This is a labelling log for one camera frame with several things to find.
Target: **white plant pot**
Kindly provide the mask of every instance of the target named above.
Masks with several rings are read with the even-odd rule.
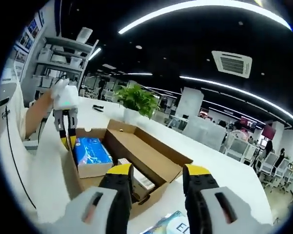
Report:
[[[133,111],[131,109],[125,108],[124,110],[124,122],[131,124],[131,125],[137,125],[140,113],[138,111]]]

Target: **white device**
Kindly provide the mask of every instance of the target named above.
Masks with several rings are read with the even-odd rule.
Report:
[[[54,110],[70,110],[78,107],[79,97],[75,85],[67,85],[61,96],[57,96],[53,101]]]

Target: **potted plant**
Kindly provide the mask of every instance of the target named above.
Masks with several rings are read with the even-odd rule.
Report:
[[[124,111],[125,123],[135,125],[139,116],[151,119],[154,110],[158,109],[158,100],[151,92],[141,89],[140,85],[133,87],[121,86],[116,92],[118,101],[126,108]]]

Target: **office desk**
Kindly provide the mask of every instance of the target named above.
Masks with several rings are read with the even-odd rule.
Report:
[[[106,128],[111,118],[122,120],[124,108],[117,103],[80,97],[78,127]],[[92,109],[92,105],[103,105],[104,113]],[[69,202],[64,183],[61,157],[66,155],[59,134],[50,115],[41,135],[36,160],[33,166],[32,185],[34,202],[40,221],[53,222],[64,214]],[[193,159],[193,164],[210,170],[219,186],[227,186],[246,201],[251,214],[261,223],[272,224],[272,213],[264,190],[251,167],[243,165],[220,152],[202,145],[168,127],[141,117],[138,126],[171,148]],[[161,217],[176,210],[186,215],[184,208],[182,177],[171,183],[163,198],[128,224],[129,234],[138,234],[154,225]]]

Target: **green leaves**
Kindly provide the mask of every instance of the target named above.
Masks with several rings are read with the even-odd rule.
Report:
[[[142,116],[152,117],[153,111],[159,109],[157,99],[152,93],[142,90],[140,85],[134,85],[132,88],[121,86],[116,93],[118,100],[124,107],[138,111]]]

